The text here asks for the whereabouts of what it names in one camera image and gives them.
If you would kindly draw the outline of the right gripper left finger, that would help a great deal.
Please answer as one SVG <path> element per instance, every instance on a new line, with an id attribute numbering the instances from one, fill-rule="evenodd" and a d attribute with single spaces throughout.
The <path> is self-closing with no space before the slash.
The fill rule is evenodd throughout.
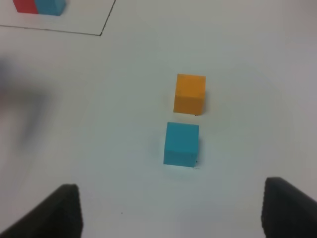
<path id="1" fill-rule="evenodd" d="M 83 226 L 79 187 L 75 184 L 63 184 L 0 236 L 80 238 Z"/>

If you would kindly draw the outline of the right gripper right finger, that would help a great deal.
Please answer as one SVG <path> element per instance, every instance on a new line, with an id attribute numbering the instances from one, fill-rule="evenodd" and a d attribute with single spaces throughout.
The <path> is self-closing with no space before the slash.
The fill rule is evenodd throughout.
<path id="1" fill-rule="evenodd" d="M 265 180 L 261 224 L 266 238 L 315 238 L 317 202 L 280 177 Z"/>

